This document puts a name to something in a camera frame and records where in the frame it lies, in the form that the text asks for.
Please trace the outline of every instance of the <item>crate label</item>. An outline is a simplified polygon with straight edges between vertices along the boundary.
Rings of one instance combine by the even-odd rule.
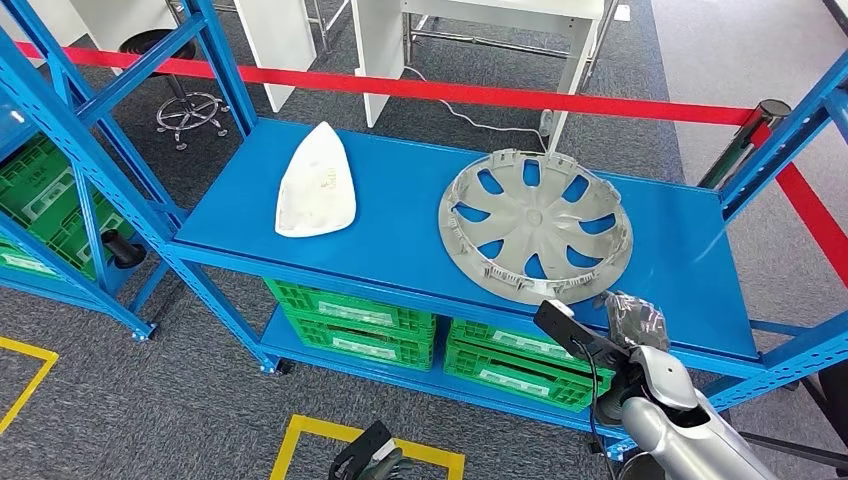
[[[122,223],[124,223],[124,219],[117,213],[112,213],[109,215],[109,218],[103,222],[103,226],[100,227],[100,233],[113,228],[118,228],[118,226]],[[77,251],[77,258],[82,260],[82,263],[88,263],[88,261],[91,260],[91,245],[86,243],[84,247],[80,248],[79,251]]]
[[[480,370],[480,374],[477,376],[487,382],[497,383],[505,387],[514,388],[540,397],[547,397],[548,393],[551,391],[548,387],[525,382],[524,380],[519,380],[517,378],[507,377],[506,375],[501,375],[500,373],[486,370],[485,368]]]
[[[514,335],[512,333],[502,332],[500,330],[495,331],[494,335],[492,335],[492,340],[499,343],[503,343],[504,345],[510,345],[516,348],[538,352],[542,355],[547,355],[549,357],[563,359],[574,358],[559,345],[534,340],[532,338],[522,337],[521,335]]]
[[[343,307],[332,303],[318,301],[318,313],[331,317],[346,318],[358,322],[373,323],[376,325],[394,325],[392,314],[384,312],[371,312],[358,308]]]
[[[6,263],[9,265],[25,268],[27,270],[35,270],[37,272],[49,273],[50,275],[55,275],[53,270],[50,270],[50,267],[39,262],[38,260],[34,260],[32,258],[19,257],[17,255],[10,255],[8,253],[4,253],[3,259],[6,260]]]
[[[35,198],[32,199],[23,208],[24,215],[35,221],[42,213],[46,212],[50,205],[59,199],[65,190],[74,186],[74,176],[71,174],[71,167],[65,169],[58,177],[56,177],[50,185],[44,188]]]
[[[370,355],[372,357],[380,357],[388,360],[397,360],[397,354],[391,348],[372,347],[362,343],[351,342],[343,338],[333,337],[333,346],[342,350],[350,350],[351,352]]]

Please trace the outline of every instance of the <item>electrical cable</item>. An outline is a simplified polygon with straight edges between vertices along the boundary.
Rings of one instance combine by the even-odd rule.
[[[412,68],[412,67],[406,67],[406,66],[405,66],[405,67],[403,67],[403,68],[404,68],[404,69],[406,69],[406,70],[409,70],[410,72],[412,72],[412,73],[414,73],[414,74],[416,74],[416,75],[418,75],[418,77],[419,77],[421,80],[423,80],[423,81],[425,81],[425,82],[426,82],[426,81],[428,81],[428,80],[424,77],[424,74],[422,74],[422,73],[421,73],[421,72],[419,72],[418,70],[416,70],[416,69],[414,69],[414,68]],[[520,128],[520,127],[493,127],[493,126],[491,126],[491,125],[484,125],[484,124],[482,124],[482,123],[477,123],[477,122],[475,122],[474,120],[472,120],[471,118],[469,118],[469,117],[468,117],[468,116],[466,116],[466,115],[463,115],[463,114],[461,114],[461,113],[458,113],[456,110],[454,110],[454,109],[453,109],[453,106],[452,106],[450,103],[448,103],[448,102],[446,102],[446,101],[444,101],[444,100],[439,100],[439,101],[440,101],[442,104],[444,104],[444,106],[448,107],[448,110],[450,110],[450,112],[451,112],[451,114],[452,114],[453,116],[455,116],[455,117],[459,117],[459,118],[461,118],[461,119],[465,120],[466,122],[470,123],[471,125],[473,125],[473,126],[475,126],[475,127],[477,127],[477,128],[485,128],[485,129],[488,129],[488,130],[494,130],[494,131],[496,131],[496,132],[528,132],[528,133],[535,133],[535,134],[536,134],[536,137],[538,137],[538,138],[539,138],[539,143],[542,145],[542,151],[543,151],[544,153],[548,153],[548,148],[547,148],[547,146],[545,145],[545,140],[544,140],[544,138],[542,138],[542,134],[541,134],[538,130],[536,130],[535,128]]]
[[[595,426],[595,409],[598,408],[598,370],[595,367],[595,359],[592,358],[592,355],[589,355],[589,349],[586,348],[586,345],[583,345],[579,341],[575,339],[571,339],[575,345],[580,347],[580,350],[583,352],[583,355],[586,357],[586,360],[589,362],[589,369],[592,371],[592,403],[589,405],[589,428],[592,429],[592,435],[595,437],[595,441],[598,442],[601,449],[604,448],[604,443],[601,441],[601,436],[598,435],[598,429]],[[615,470],[612,466],[612,461],[609,459],[609,456],[606,452],[602,453],[604,456],[604,460],[606,460],[607,471],[610,474],[610,478],[612,480],[618,480],[618,477],[615,475]]]

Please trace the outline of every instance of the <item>blue shelving unit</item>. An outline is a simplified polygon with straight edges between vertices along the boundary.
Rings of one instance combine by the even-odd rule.
[[[53,79],[53,95],[59,98],[66,108],[76,108],[86,103],[94,96],[94,91],[82,80],[80,73],[64,55],[57,56],[52,53],[61,49],[47,28],[35,16],[28,3],[25,1],[14,3],[14,5],[8,4],[7,8],[36,45],[42,57],[46,59]],[[37,105],[33,107],[17,95],[14,88],[9,88],[5,78],[4,75],[5,88],[0,90],[0,162],[13,155],[39,131],[51,136],[50,126],[40,121]],[[38,81],[46,86],[42,78]],[[174,219],[184,218],[185,212],[181,212],[173,201],[170,201],[164,188],[147,168],[117,124],[108,116],[103,116],[94,126],[112,143],[121,159],[130,167],[140,183],[147,188],[153,199],[150,201],[152,208],[160,212],[171,212],[163,215],[167,215],[172,222]],[[56,274],[51,277],[0,268],[0,285],[109,314],[128,327],[133,338],[146,340],[156,325],[140,319],[137,312],[164,276],[168,269],[167,263],[162,262],[153,270],[147,282],[136,292],[128,305],[118,302],[115,299],[117,292],[136,269],[119,269],[112,260],[106,260],[100,246],[99,223],[91,204],[93,193],[91,185],[81,165],[72,161],[71,167],[79,193],[86,234],[89,245],[92,246],[91,254],[96,280],[89,280],[11,218],[0,214],[0,234]],[[132,243],[147,245],[141,235],[135,235],[129,240]]]
[[[40,25],[23,0],[3,3],[23,23]],[[211,3],[183,3],[187,21],[100,94],[90,96],[81,90],[83,101],[76,111],[37,76],[6,37],[0,38],[4,79],[0,86],[60,145],[81,175],[115,202],[150,247],[256,357],[263,371],[273,372],[284,358],[303,361],[587,430],[585,411],[568,412],[444,375],[438,350],[434,369],[418,372],[305,347],[279,310],[261,335],[250,328],[201,265],[538,333],[531,322],[532,307],[474,285],[452,264],[438,237],[437,206],[444,188],[481,152],[341,132],[356,182],[356,220],[340,232],[320,237],[276,235],[272,219],[278,182],[309,127],[258,118]],[[244,142],[201,202],[184,216],[161,196],[154,196],[152,204],[145,200],[87,127],[102,122],[111,105],[192,37],[218,78]],[[51,67],[73,69],[55,42],[42,44],[53,61]],[[727,222],[824,124],[833,119],[843,133],[848,131],[845,92],[837,88],[846,77],[848,53],[722,190],[600,173],[621,192],[635,239],[630,265],[613,288],[661,306],[674,353],[691,368],[723,375],[705,389],[719,410],[848,358],[848,312],[810,329],[748,319],[724,233]],[[112,135],[121,149],[134,151],[119,130]],[[143,162],[137,168],[149,172]],[[155,177],[147,181],[158,185]],[[154,191],[166,195],[158,188]],[[574,305],[574,310],[586,324],[605,329],[602,312],[588,302]],[[754,327],[796,336],[761,355],[754,344]],[[605,428],[602,433],[613,457],[620,458],[633,446],[620,429]]]

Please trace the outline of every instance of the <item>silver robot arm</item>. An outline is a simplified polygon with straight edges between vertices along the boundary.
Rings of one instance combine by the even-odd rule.
[[[594,365],[616,372],[610,390],[597,401],[595,418],[604,425],[623,425],[662,467],[667,480],[778,480],[695,389],[680,360],[633,341],[639,337],[667,347],[663,332],[639,335],[645,325],[664,325],[661,313],[624,294],[607,298],[608,317],[617,322],[610,322],[610,336],[617,341],[586,328],[558,300],[542,302],[533,319],[571,355],[591,356]]]
[[[777,480],[677,358],[640,346],[630,361],[644,371],[647,395],[624,400],[622,424],[669,480]]]

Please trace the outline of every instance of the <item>chrome stool base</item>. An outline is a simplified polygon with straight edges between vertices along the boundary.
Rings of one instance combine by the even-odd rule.
[[[211,94],[187,92],[184,97],[172,97],[159,107],[156,112],[156,123],[159,127],[156,131],[173,131],[174,141],[177,142],[176,149],[182,151],[188,147],[180,138],[186,130],[209,123],[218,129],[219,137],[227,135],[227,129],[214,118],[219,111],[226,113],[230,111],[230,107]]]

